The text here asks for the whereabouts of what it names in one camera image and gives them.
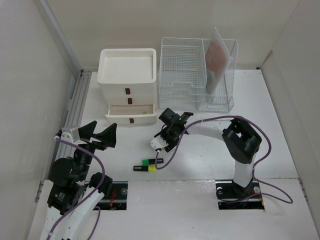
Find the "white drawer organizer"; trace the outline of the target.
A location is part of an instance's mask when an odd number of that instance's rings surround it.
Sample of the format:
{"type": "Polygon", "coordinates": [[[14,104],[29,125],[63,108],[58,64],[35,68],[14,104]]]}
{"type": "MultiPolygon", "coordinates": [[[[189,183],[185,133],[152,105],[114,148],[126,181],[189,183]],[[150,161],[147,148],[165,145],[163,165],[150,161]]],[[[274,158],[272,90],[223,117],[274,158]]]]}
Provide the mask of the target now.
{"type": "Polygon", "coordinates": [[[108,106],[105,117],[109,123],[148,125],[157,122],[155,49],[103,49],[100,52],[97,82],[108,106]]]}

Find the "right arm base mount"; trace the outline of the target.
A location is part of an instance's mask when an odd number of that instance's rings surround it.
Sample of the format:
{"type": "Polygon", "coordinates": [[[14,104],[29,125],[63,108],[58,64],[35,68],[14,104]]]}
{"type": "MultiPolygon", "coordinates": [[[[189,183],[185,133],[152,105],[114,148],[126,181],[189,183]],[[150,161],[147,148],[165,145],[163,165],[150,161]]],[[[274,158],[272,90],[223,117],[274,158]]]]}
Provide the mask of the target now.
{"type": "Polygon", "coordinates": [[[253,181],[246,188],[236,185],[232,180],[218,180],[215,182],[216,197],[219,210],[264,210],[261,195],[251,195],[261,192],[260,184],[253,181]]]}

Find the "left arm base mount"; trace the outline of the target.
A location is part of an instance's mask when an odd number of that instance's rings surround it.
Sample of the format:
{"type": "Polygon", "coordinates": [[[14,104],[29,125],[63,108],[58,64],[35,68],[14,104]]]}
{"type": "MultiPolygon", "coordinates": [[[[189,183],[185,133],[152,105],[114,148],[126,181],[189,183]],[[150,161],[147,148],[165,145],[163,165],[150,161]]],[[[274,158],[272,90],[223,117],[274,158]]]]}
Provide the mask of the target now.
{"type": "Polygon", "coordinates": [[[108,196],[97,204],[103,211],[125,211],[127,209],[128,182],[114,181],[108,196]]]}

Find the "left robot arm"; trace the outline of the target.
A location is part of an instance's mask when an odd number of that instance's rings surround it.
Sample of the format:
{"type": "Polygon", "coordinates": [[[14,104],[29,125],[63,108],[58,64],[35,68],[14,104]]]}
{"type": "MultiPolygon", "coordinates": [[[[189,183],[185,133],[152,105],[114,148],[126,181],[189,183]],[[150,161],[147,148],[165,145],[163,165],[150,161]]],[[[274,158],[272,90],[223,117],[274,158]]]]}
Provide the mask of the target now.
{"type": "Polygon", "coordinates": [[[95,151],[116,146],[117,124],[95,133],[97,121],[60,129],[54,140],[73,147],[73,156],[57,159],[50,170],[53,183],[47,200],[42,240],[75,240],[100,200],[111,195],[113,180],[95,151]]]}

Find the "booklet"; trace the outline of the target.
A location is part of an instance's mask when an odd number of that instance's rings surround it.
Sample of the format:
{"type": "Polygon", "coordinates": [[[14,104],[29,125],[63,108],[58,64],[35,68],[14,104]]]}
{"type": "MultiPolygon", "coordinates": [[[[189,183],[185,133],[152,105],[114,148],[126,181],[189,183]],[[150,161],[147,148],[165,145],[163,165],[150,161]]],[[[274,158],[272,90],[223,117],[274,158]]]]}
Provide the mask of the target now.
{"type": "Polygon", "coordinates": [[[232,57],[228,48],[215,27],[205,53],[206,91],[208,95],[214,94],[231,60],[232,57]]]}

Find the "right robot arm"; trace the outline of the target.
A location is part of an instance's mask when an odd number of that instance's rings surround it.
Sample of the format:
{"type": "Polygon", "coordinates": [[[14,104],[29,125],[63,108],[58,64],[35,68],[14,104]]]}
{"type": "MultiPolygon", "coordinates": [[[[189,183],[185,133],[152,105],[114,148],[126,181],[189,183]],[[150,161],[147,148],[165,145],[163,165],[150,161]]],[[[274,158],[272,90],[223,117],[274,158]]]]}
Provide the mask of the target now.
{"type": "Polygon", "coordinates": [[[177,150],[184,135],[199,135],[216,139],[226,145],[231,157],[235,160],[232,193],[243,197],[250,191],[253,180],[253,167],[262,138],[248,120],[240,116],[221,116],[217,119],[196,120],[187,124],[192,112],[179,115],[166,108],[159,116],[164,127],[154,135],[150,148],[155,152],[177,150]]]}

